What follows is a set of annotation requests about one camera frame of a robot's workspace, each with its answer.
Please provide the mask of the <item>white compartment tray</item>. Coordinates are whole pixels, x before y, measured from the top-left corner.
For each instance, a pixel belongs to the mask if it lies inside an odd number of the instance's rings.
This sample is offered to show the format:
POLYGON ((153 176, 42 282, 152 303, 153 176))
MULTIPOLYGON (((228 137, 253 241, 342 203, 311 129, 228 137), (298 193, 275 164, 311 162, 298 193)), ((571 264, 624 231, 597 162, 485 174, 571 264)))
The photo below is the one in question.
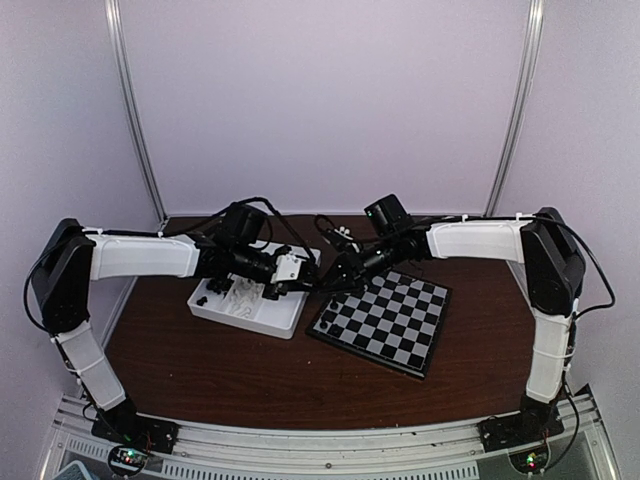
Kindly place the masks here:
POLYGON ((207 282, 212 278, 230 278, 233 285, 238 279, 243 279, 264 286, 264 276, 270 271, 275 271, 276 258, 286 253, 293 253, 304 261, 301 271, 316 269, 320 264, 318 250, 313 249, 307 253, 300 246, 280 243, 269 244, 258 241, 248 246, 202 248, 193 273, 193 276, 198 278, 200 282, 187 300, 187 306, 191 313, 205 320, 255 333, 281 339, 292 338, 307 293, 289 293, 277 301, 262 298, 261 306, 255 317, 242 319, 226 313, 226 298, 229 291, 225 295, 217 295, 206 289, 207 282), (198 306, 196 301, 202 297, 207 297, 208 302, 203 306, 198 306))

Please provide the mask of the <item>black silver chessboard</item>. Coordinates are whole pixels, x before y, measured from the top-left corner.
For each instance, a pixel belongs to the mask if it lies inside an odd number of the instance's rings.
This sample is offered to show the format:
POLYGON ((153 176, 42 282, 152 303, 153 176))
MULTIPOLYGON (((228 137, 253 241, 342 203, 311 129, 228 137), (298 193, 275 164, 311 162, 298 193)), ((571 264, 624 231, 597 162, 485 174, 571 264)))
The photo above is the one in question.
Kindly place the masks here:
POLYGON ((376 276, 362 293, 326 300, 306 334, 407 376, 423 380, 443 329, 452 290, 416 276, 390 270, 376 276), (338 309, 331 309, 336 299, 338 309), (331 324, 320 329, 322 321, 331 324), (340 337, 332 326, 343 328, 340 337))

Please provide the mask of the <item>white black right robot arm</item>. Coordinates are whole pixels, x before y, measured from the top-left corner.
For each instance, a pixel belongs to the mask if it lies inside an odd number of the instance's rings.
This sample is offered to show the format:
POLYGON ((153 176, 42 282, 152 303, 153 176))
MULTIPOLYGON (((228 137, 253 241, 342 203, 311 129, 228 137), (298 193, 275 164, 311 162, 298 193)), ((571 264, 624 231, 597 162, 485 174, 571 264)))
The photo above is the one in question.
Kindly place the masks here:
POLYGON ((411 218, 389 194, 364 210, 376 237, 356 240, 337 229, 321 234, 338 252, 320 279, 323 293, 355 292, 403 261, 474 258, 515 262, 525 269, 526 297, 535 320, 533 356, 512 430, 535 440, 551 424, 575 343, 586 262, 559 212, 545 207, 514 217, 411 218))

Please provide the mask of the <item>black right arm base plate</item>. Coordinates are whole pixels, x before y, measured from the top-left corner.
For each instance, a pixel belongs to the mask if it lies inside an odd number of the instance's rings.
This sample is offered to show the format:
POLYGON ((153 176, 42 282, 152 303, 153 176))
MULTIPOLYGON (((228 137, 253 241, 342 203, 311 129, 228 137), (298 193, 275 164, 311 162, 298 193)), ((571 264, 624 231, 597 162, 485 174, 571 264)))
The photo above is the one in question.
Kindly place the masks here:
POLYGON ((521 414, 489 417, 477 424, 480 441, 486 453, 542 442, 546 437, 565 431, 560 419, 552 419, 543 426, 526 425, 521 414))

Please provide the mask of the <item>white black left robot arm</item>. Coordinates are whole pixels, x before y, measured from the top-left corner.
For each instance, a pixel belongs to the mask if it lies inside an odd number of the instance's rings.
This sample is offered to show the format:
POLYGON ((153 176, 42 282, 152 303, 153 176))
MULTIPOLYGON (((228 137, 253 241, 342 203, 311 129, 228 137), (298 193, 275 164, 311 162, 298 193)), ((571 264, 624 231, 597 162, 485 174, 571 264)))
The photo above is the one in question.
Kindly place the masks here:
POLYGON ((233 202, 171 232, 91 229, 66 218, 31 267, 23 293, 35 296, 40 312, 31 322, 49 335, 99 421, 121 443, 137 442, 144 424, 93 333, 91 283, 169 276, 208 279, 223 290, 236 275, 262 285, 269 300, 308 291, 318 276, 317 256, 273 205, 260 210, 258 201, 233 202))

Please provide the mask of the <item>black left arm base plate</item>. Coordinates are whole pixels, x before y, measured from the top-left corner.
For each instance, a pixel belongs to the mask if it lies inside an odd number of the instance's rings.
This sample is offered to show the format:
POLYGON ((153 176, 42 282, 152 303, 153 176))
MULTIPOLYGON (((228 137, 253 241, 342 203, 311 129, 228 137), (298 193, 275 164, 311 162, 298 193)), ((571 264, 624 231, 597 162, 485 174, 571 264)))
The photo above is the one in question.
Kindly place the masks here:
POLYGON ((147 417, 140 417, 139 422, 141 427, 137 433, 118 434, 104 421, 96 420, 91 427, 91 434, 94 437, 145 452, 162 454, 173 452, 179 432, 177 423, 147 417))

